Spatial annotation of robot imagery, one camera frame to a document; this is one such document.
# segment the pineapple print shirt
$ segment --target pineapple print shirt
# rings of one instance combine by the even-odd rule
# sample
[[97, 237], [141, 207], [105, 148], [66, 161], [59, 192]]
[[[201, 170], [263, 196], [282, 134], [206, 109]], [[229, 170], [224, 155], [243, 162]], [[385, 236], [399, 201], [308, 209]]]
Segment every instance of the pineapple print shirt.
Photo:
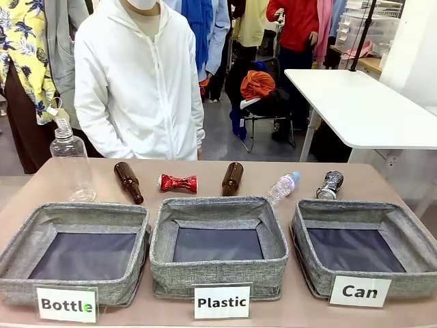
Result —
[[44, 0], [0, 1], [0, 80], [5, 83], [12, 60], [40, 125], [52, 120], [46, 109], [56, 91], [44, 50], [44, 21]]

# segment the hand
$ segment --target hand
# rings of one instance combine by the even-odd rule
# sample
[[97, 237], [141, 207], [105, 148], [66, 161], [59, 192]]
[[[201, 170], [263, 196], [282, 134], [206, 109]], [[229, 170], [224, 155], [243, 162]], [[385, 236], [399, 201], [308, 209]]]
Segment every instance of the hand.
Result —
[[279, 8], [275, 13], [274, 16], [275, 17], [279, 17], [279, 15], [284, 13], [284, 8]]
[[202, 161], [203, 160], [203, 150], [202, 148], [197, 149], [197, 160]]
[[316, 32], [311, 32], [311, 34], [309, 35], [309, 39], [311, 40], [311, 45], [313, 46], [317, 43], [317, 40], [319, 39], [319, 34]]

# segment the red jacket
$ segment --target red jacket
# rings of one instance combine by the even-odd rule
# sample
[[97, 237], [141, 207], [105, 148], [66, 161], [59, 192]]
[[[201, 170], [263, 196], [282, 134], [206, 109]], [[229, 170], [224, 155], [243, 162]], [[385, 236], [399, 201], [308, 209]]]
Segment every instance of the red jacket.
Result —
[[275, 22], [274, 13], [284, 9], [285, 25], [279, 44], [294, 51], [304, 51], [311, 32], [319, 33], [317, 0], [270, 0], [267, 19]]

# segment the face mask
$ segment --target face mask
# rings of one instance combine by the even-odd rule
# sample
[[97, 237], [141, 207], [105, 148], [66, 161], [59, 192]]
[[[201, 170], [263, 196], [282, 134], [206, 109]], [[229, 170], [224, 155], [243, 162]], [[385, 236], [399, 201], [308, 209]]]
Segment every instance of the face mask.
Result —
[[128, 0], [128, 2], [140, 10], [152, 9], [156, 3], [156, 0]]

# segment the person in white jacket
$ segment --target person in white jacket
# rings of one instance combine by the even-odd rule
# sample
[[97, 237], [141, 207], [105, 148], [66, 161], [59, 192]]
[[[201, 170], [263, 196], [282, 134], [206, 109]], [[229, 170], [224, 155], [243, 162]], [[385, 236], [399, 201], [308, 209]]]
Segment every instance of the person in white jacket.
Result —
[[203, 106], [183, 16], [161, 0], [101, 1], [77, 31], [74, 58], [77, 118], [103, 156], [197, 159]]

